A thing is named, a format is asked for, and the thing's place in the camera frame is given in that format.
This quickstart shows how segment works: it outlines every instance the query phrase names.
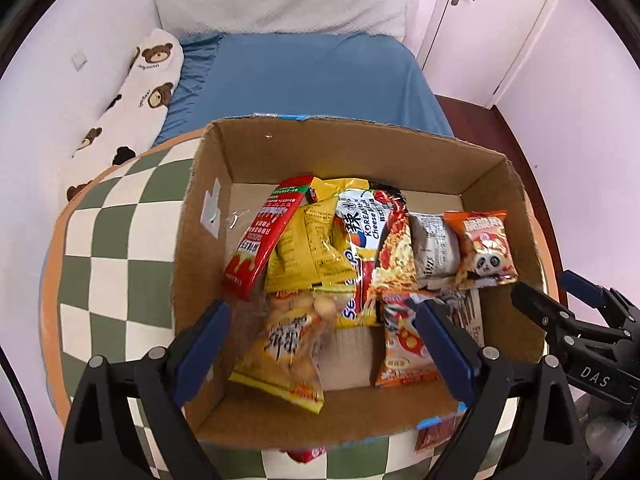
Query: snack packaging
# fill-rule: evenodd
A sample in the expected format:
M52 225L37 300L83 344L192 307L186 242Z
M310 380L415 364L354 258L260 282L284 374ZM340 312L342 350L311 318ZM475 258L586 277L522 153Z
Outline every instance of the snack packaging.
M416 306L434 297L428 292L383 294L385 360L376 386L398 386L437 376L438 370L415 327Z
M438 293L438 299L449 307L453 324L464 328L480 348L484 347L478 290L476 288L469 290L445 288Z
M336 223L348 236L344 255L357 273L355 296L338 328L376 324L376 300L384 292L417 290L414 254L402 197L380 189L340 193Z
M414 325L417 305L430 298L437 298L446 304L452 322L464 328L478 346L484 346L480 297L477 290L447 288L437 294L423 290L383 294L385 360L380 368L376 386L398 386L427 380L437 375L437 368Z
M299 207L271 252L265 292L304 290L353 291L356 271L342 251L332 245L332 228L338 197Z
M289 455L289 458L299 464L308 464L313 459L318 458L321 455L326 453L325 447L313 447L311 449L304 449L299 451L281 451L281 453L286 453Z
M334 178L332 180L321 180L315 177L308 193L309 203L320 202L342 193L345 189L369 189L369 181L355 177Z
M435 417L436 420L430 419L430 424L425 428L421 428L420 425L418 425L415 452L433 449L436 446L444 444L456 432L458 424L462 420L465 412L466 406L463 402L460 402L457 412L442 417Z
M282 181L258 211L225 269L223 283L231 294L248 301L255 280L313 179L309 174Z
M457 288L505 285L518 279L504 231L506 211L446 212L444 221L458 236L462 253Z
M453 277L460 266L456 234L442 215L409 213L415 273L420 288L437 290Z
M317 357L337 317L331 298L311 291L270 296L265 330L234 367L230 381L258 388L313 413L324 405Z

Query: orange snack bag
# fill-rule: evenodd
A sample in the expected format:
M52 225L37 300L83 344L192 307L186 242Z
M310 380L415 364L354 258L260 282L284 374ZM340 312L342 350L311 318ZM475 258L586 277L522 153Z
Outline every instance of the orange snack bag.
M341 306L322 292L278 292L268 296L265 330L236 363L230 381L257 388L313 413L324 405L318 375L322 332Z
M518 273L513 265L504 219L507 212L444 213L444 221L460 242L460 267L456 286L460 289L514 283Z
M415 327L416 306L434 298L428 292L383 294L385 360L376 386L399 386L433 379L438 369Z

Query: light switch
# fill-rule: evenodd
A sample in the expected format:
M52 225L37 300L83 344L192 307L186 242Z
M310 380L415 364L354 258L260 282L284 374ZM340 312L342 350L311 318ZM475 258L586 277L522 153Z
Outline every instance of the light switch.
M71 63L74 64L76 72L80 72L80 69L86 64L86 56L82 50L78 50L73 56L71 56Z

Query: white door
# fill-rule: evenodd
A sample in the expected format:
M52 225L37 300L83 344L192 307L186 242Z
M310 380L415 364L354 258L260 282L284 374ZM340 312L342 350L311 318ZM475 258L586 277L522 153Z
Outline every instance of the white door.
M423 69L431 90L487 105L545 1L449 0Z

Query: green and white checkered pattern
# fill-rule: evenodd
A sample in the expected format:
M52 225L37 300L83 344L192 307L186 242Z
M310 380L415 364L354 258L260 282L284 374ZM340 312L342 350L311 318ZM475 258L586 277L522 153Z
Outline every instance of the green and white checkered pattern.
M140 442L152 473L162 480L170 479L158 445L148 427L142 403L129 399ZM509 430L504 422L498 426L476 479L487 478L504 449ZM422 480L446 447L414 451L417 431L405 431L365 442L346 444L307 464L299 464L276 449L226 449L200 441L204 452L225 480Z
M170 285L175 242L199 143L186 140L125 163L90 189L70 216L58 314L63 380L71 399L93 355L110 362L136 360L174 339ZM129 399L129 405L153 475L170 479L141 401ZM498 435L492 448L501 451L507 434ZM201 444L222 478L229 480L421 480L443 446L416 453L416 436L417 431L407 431L335 447L308 464L298 464L279 450ZM495 450L483 469L495 465Z
M70 216L58 291L69 396L91 356L136 360L174 339L175 239L199 143L187 140L124 164Z

